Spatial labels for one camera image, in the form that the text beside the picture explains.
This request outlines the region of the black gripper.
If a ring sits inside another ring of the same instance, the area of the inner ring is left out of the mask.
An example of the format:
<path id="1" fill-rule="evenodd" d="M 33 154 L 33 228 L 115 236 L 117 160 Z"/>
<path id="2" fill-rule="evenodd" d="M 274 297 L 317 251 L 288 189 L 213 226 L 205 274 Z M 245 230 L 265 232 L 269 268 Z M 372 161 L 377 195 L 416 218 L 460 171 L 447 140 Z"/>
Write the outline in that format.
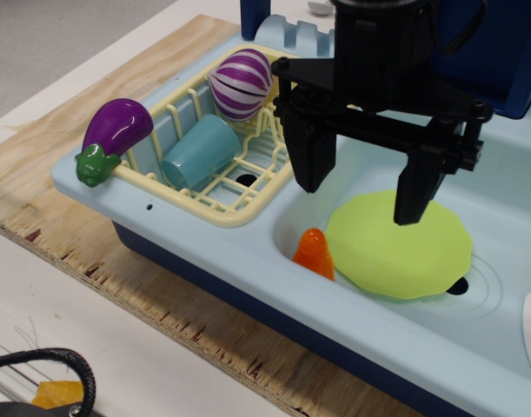
<path id="1" fill-rule="evenodd" d="M 493 114 L 480 99 L 444 82 L 431 56 L 458 52 L 481 27 L 480 1 L 454 39 L 443 42 L 436 1 L 338 1 L 334 55 L 273 63 L 295 178 L 315 193 L 335 166 L 336 138 L 348 136 L 408 156 L 398 178 L 394 221 L 418 223 L 440 187 L 443 170 L 471 170 L 479 134 Z"/>

